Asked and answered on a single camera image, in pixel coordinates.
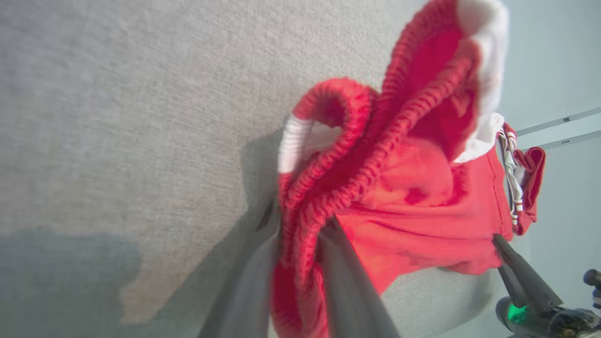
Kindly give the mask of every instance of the white stripe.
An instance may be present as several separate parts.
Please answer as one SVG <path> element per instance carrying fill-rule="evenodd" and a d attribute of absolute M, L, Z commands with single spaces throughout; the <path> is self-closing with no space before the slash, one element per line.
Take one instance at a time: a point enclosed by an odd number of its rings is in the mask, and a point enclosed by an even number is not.
<path fill-rule="evenodd" d="M 312 125 L 312 120 L 301 120 L 294 115 L 286 121 L 282 142 L 279 144 L 278 172 L 280 174 L 291 173 L 298 165 Z"/>
<path fill-rule="evenodd" d="M 486 154 L 496 142 L 499 130 L 491 119 L 501 100 L 509 14 L 498 0 L 459 0 L 457 17 L 462 31 L 478 46 L 481 56 L 476 130 L 468 137 L 464 153 L 454 160 L 464 163 Z"/>

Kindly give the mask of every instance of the gray fabric surface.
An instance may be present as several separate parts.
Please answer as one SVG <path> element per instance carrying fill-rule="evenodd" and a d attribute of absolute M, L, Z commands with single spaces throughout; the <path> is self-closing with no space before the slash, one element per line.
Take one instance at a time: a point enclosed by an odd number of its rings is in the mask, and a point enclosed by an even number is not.
<path fill-rule="evenodd" d="M 333 76 L 379 88 L 423 2 L 0 0 L 0 336 L 194 337 L 284 117 Z M 426 270 L 385 302 L 438 333 L 487 278 Z"/>

